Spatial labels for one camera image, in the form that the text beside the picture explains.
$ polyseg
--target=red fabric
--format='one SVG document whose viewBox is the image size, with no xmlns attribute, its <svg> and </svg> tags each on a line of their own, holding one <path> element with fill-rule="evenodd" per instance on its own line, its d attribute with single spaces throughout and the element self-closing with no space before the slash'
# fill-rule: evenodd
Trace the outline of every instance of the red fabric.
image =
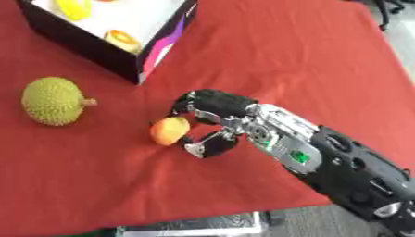
<svg viewBox="0 0 415 237">
<path fill-rule="evenodd" d="M 247 143 L 209 160 L 154 144 L 148 122 L 193 89 L 283 106 L 415 168 L 413 87 L 363 6 L 201 0 L 138 88 L 33 33 L 14 1 L 2 2 L 0 29 L 2 236 L 328 203 Z M 45 76 L 70 78 L 99 106 L 65 128 L 31 121 L 21 91 Z"/>
</svg>

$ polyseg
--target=robotic hand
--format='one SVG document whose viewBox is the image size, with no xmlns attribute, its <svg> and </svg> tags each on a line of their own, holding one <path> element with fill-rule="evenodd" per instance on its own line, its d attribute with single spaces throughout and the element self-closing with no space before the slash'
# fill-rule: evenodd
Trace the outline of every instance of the robotic hand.
<svg viewBox="0 0 415 237">
<path fill-rule="evenodd" d="M 408 169 L 369 147 L 273 105 L 214 90 L 180 97 L 170 116 L 194 113 L 197 121 L 220 124 L 194 142 L 180 140 L 198 158 L 218 156 L 246 139 L 274 157 L 313 190 L 366 221 L 382 223 L 400 237 L 415 236 L 415 190 Z"/>
</svg>

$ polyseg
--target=fruit stem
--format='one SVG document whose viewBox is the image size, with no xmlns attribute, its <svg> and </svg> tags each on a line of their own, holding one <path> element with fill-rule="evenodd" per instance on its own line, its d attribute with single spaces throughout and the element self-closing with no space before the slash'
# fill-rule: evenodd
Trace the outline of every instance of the fruit stem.
<svg viewBox="0 0 415 237">
<path fill-rule="evenodd" d="M 97 106 L 98 102 L 95 99 L 84 99 L 81 101 L 81 105 L 83 106 Z"/>
</svg>

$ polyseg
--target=green light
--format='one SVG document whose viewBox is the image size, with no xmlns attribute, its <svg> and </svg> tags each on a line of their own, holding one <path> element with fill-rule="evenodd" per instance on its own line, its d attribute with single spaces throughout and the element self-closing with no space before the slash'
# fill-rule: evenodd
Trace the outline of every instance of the green light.
<svg viewBox="0 0 415 237">
<path fill-rule="evenodd" d="M 296 162 L 301 164 L 305 164 L 309 161 L 309 156 L 300 151 L 292 151 L 290 155 Z"/>
</svg>

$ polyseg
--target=floor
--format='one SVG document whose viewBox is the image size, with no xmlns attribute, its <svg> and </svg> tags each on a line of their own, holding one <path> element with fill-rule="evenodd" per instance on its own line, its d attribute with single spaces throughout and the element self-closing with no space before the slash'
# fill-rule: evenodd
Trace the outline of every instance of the floor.
<svg viewBox="0 0 415 237">
<path fill-rule="evenodd" d="M 379 10 L 371 0 L 363 0 L 378 23 L 382 22 Z M 391 23 L 384 36 L 394 49 L 402 66 L 415 81 L 415 5 L 405 4 L 406 9 L 397 15 L 390 15 Z"/>
<path fill-rule="evenodd" d="M 365 0 L 364 4 L 380 23 L 382 17 L 378 9 L 370 0 Z M 391 15 L 391 23 L 384 35 L 415 82 L 415 5 L 406 7 L 398 15 Z M 378 237 L 379 233 L 387 232 L 379 225 L 353 217 L 338 206 L 274 211 L 272 215 L 280 223 L 263 237 Z"/>
</svg>

